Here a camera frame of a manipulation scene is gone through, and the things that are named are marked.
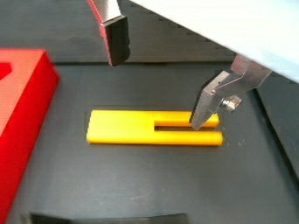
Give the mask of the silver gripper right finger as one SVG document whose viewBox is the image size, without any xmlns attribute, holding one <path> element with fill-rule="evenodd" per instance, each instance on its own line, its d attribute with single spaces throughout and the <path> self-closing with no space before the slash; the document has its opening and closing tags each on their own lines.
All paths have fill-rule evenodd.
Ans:
<svg viewBox="0 0 299 224">
<path fill-rule="evenodd" d="M 189 124 L 194 130 L 218 109 L 232 112 L 241 99 L 238 94 L 257 88 L 271 70 L 241 55 L 236 55 L 228 70 L 218 71 L 200 88 L 190 113 Z"/>
</svg>

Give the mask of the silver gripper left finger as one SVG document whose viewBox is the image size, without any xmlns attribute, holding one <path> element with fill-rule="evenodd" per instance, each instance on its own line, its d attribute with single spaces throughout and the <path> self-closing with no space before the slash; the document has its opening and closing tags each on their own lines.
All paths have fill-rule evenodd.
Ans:
<svg viewBox="0 0 299 224">
<path fill-rule="evenodd" d="M 86 0 L 104 41 L 108 64 L 114 67 L 129 57 L 128 20 L 117 0 Z"/>
</svg>

